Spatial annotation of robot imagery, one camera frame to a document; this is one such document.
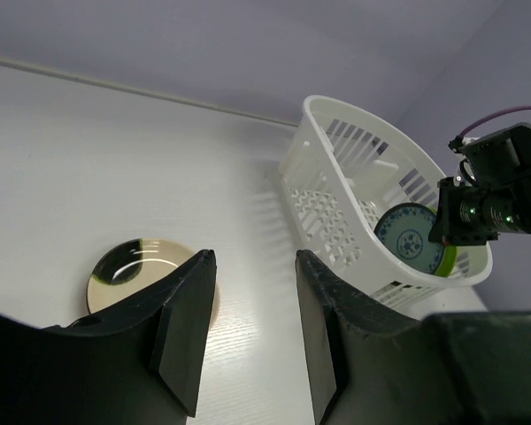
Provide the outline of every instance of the round plate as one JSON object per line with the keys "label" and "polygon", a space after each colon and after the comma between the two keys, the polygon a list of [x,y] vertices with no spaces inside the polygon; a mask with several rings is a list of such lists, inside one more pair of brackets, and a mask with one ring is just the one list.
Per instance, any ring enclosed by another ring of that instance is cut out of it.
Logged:
{"label": "round plate", "polygon": [[[134,239],[104,255],[88,279],[87,304],[96,313],[166,277],[195,253],[164,239]],[[220,294],[214,290],[211,323],[219,314]]]}
{"label": "round plate", "polygon": [[[445,246],[428,241],[428,233],[435,224],[435,218],[435,212],[424,205],[400,204],[383,214],[373,232],[388,250],[408,266],[423,273],[440,272],[440,275],[444,275],[446,268],[450,267],[450,264],[442,267]],[[447,262],[450,263],[452,250],[448,254]]]}

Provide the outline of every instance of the basket slot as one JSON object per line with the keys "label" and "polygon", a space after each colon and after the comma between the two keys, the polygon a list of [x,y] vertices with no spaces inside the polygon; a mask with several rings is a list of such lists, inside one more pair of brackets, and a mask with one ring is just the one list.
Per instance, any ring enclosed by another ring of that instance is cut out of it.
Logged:
{"label": "basket slot", "polygon": [[307,197],[308,197],[308,191],[306,190],[297,190],[294,195],[294,205],[295,210],[297,211],[297,214],[299,216],[299,220],[301,220],[301,217],[303,215],[303,209],[306,208],[307,205]]}
{"label": "basket slot", "polygon": [[375,298],[376,301],[379,301],[382,304],[389,305],[393,302],[395,297],[397,297],[401,293],[401,291],[401,286],[396,286],[394,283],[390,283],[378,292],[374,293],[372,295],[372,298]]}
{"label": "basket slot", "polygon": [[[344,224],[344,214],[342,213],[341,210],[338,210],[338,212],[339,213],[336,214],[338,215],[338,217],[335,217],[333,220],[331,220],[331,224],[333,227],[330,228],[329,231],[327,231],[324,237],[321,236],[322,241],[326,245],[329,245],[329,241],[334,240],[333,238],[335,237],[336,232]],[[327,251],[330,251],[331,247],[332,245],[329,245],[329,247],[327,247]]]}
{"label": "basket slot", "polygon": [[386,303],[386,305],[388,307],[395,308],[397,305],[399,305],[407,297],[407,292],[408,291],[409,290],[407,290],[404,287],[402,287],[397,293],[394,294],[394,297],[392,299],[390,299]]}
{"label": "basket slot", "polygon": [[433,206],[433,207],[437,207],[438,205],[438,200],[439,200],[439,196],[438,194],[433,190],[428,196],[426,196],[425,198],[421,199],[419,201],[420,204],[424,205],[424,206]]}
{"label": "basket slot", "polygon": [[365,141],[365,144],[361,151],[347,164],[341,163],[342,170],[347,175],[357,174],[362,170],[362,167],[368,164],[370,161],[381,157],[386,151],[389,145],[380,137],[374,136]]}
{"label": "basket slot", "polygon": [[301,208],[297,209],[299,212],[299,219],[302,220],[304,215],[311,210],[313,203],[317,198],[317,190],[322,183],[323,173],[315,171],[311,173],[308,183],[305,185],[307,190],[304,190],[304,197],[301,203]]}
{"label": "basket slot", "polygon": [[353,126],[352,124],[348,124],[344,128],[344,130],[338,137],[337,146],[335,146],[335,156],[339,155],[340,152],[346,149],[346,146],[348,146],[350,140],[352,139],[352,136],[356,133],[357,130],[358,128],[356,126]]}
{"label": "basket slot", "polygon": [[427,182],[423,178],[423,176],[418,176],[415,182],[410,184],[409,186],[404,186],[404,192],[411,196],[412,193],[416,192],[417,190],[421,189],[424,185],[426,185]]}
{"label": "basket slot", "polygon": [[344,142],[342,140],[346,141],[346,139],[344,139],[344,135],[348,132],[350,128],[350,124],[348,122],[343,122],[342,125],[344,127],[340,129],[338,137],[335,137],[335,140],[333,142],[333,147],[335,148],[335,152],[341,149],[342,145],[344,145]]}
{"label": "basket slot", "polygon": [[335,262],[335,269],[338,270],[342,267],[346,267],[355,263],[360,259],[361,255],[362,251],[357,246],[350,244],[346,249],[343,250],[340,258]]}
{"label": "basket slot", "polygon": [[327,217],[330,214],[330,210],[335,209],[335,205],[332,205],[334,198],[332,193],[328,193],[325,190],[318,194],[315,205],[302,221],[304,232],[307,236],[311,234],[309,237],[312,237],[322,227],[322,217]]}
{"label": "basket slot", "polygon": [[416,169],[411,170],[403,179],[401,179],[397,186],[383,196],[383,201],[389,206],[395,206],[408,200],[405,187],[409,188],[420,178],[419,172]]}
{"label": "basket slot", "polygon": [[412,287],[405,285],[402,293],[402,298],[398,300],[396,307],[409,304],[413,299],[419,298],[423,289],[421,287]]}
{"label": "basket slot", "polygon": [[412,297],[408,301],[405,300],[405,302],[402,302],[401,304],[399,304],[397,306],[397,308],[406,307],[406,306],[408,306],[410,304],[413,304],[413,302],[416,301],[416,300],[420,301],[421,299],[432,297],[434,294],[438,294],[441,291],[442,291],[442,289],[440,289],[440,288],[430,288],[429,290],[426,290],[425,292],[423,292],[421,294],[417,294],[415,297]]}
{"label": "basket slot", "polygon": [[328,126],[327,131],[325,133],[327,135],[332,135],[335,132],[336,128],[338,127],[338,124],[340,124],[340,120],[337,120],[336,118],[334,118],[330,122],[330,125]]}
{"label": "basket slot", "polygon": [[364,130],[359,127],[358,130],[356,131],[356,134],[350,138],[352,140],[355,140],[356,142],[354,142],[354,144],[351,145],[348,151],[344,152],[344,150],[342,150],[341,152],[339,152],[339,155],[336,157],[336,161],[338,161],[338,164],[345,164],[346,160],[350,157],[350,155],[353,152],[358,151],[358,146],[362,142],[363,135],[364,135]]}
{"label": "basket slot", "polygon": [[378,224],[378,221],[380,220],[380,215],[378,214],[375,206],[369,205],[365,201],[359,201],[360,209],[362,210],[362,213],[364,213],[364,217],[366,217],[366,220],[368,224],[370,225],[370,228],[372,230],[375,229],[375,226]]}
{"label": "basket slot", "polygon": [[458,268],[458,266],[454,266],[454,269],[452,270],[452,273],[449,276],[449,279],[460,279],[463,278],[465,275],[462,273],[462,270]]}
{"label": "basket slot", "polygon": [[425,185],[415,194],[411,196],[411,201],[413,202],[419,202],[420,199],[423,197],[428,196],[429,193],[433,191],[433,188],[428,183],[425,183]]}
{"label": "basket slot", "polygon": [[[352,131],[346,136],[346,141],[342,144],[342,147],[339,147],[338,151],[335,152],[336,161],[341,164],[345,158],[347,158],[358,146],[360,141],[360,136],[364,134],[364,130],[359,127],[354,127]],[[355,140],[356,142],[350,147],[350,142]]]}
{"label": "basket slot", "polygon": [[333,148],[336,149],[338,143],[342,140],[342,137],[344,136],[344,133],[346,132],[349,125],[350,124],[348,122],[338,121],[337,125],[330,134],[325,132],[328,137],[328,140],[330,140],[331,144],[333,145]]}
{"label": "basket slot", "polygon": [[470,259],[468,258],[468,252],[462,252],[457,257],[457,267],[458,270],[460,270],[460,273],[462,273],[464,276],[468,274],[468,270],[470,269]]}
{"label": "basket slot", "polygon": [[352,168],[354,164],[356,164],[356,162],[362,157],[362,155],[364,155],[364,152],[366,152],[368,147],[371,146],[371,141],[373,137],[374,135],[370,132],[364,133],[362,138],[359,139],[362,144],[361,145],[360,143],[357,144],[358,150],[356,151],[354,156],[347,163],[344,163],[344,161],[339,162],[339,165],[342,168],[342,171],[344,171],[344,169]]}
{"label": "basket slot", "polygon": [[342,225],[336,230],[333,236],[326,240],[328,256],[333,258],[333,263],[343,254],[343,246],[345,245],[344,239],[347,237],[347,227],[348,225],[346,224],[346,221],[343,221]]}
{"label": "basket slot", "polygon": [[333,200],[330,203],[327,203],[326,210],[322,214],[320,214],[319,218],[317,219],[317,222],[319,223],[319,228],[313,226],[313,228],[311,229],[311,237],[318,238],[319,243],[324,242],[326,236],[330,234],[337,226],[338,222],[336,220],[341,218],[342,210],[339,210],[336,207],[336,202],[333,196]]}
{"label": "basket slot", "polygon": [[392,282],[392,283],[384,286],[383,288],[381,288],[379,290],[376,290],[370,297],[379,298],[379,297],[383,296],[384,294],[399,288],[400,286],[402,286],[402,283],[400,283],[400,282]]}

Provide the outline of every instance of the white plastic basket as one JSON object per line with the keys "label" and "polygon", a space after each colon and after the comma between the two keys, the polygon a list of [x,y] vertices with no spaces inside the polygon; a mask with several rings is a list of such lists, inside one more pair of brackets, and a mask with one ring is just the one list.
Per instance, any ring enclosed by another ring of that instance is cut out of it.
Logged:
{"label": "white plastic basket", "polygon": [[375,115],[329,97],[307,97],[303,110],[280,173],[304,248],[392,308],[489,276],[488,245],[459,247],[454,270],[444,278],[407,266],[373,233],[394,205],[437,205],[444,173],[413,140]]}

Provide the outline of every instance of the purple wall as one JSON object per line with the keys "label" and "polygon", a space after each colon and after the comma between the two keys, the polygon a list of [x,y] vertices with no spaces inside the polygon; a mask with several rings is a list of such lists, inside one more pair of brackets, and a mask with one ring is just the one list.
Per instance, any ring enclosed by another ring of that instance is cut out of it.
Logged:
{"label": "purple wall", "polygon": [[0,0],[0,57],[297,122],[399,118],[503,0]]}

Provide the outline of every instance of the white surface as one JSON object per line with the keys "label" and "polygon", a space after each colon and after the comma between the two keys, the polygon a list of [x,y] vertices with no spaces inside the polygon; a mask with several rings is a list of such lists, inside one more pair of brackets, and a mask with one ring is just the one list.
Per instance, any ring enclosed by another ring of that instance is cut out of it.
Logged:
{"label": "white surface", "polygon": [[395,121],[503,0],[0,0],[0,57],[284,120]]}
{"label": "white surface", "polygon": [[[221,306],[189,423],[313,424],[296,246],[265,178],[292,130],[0,68],[0,313],[70,323],[133,237],[212,248]],[[483,307],[444,291],[416,313],[465,308]]]}

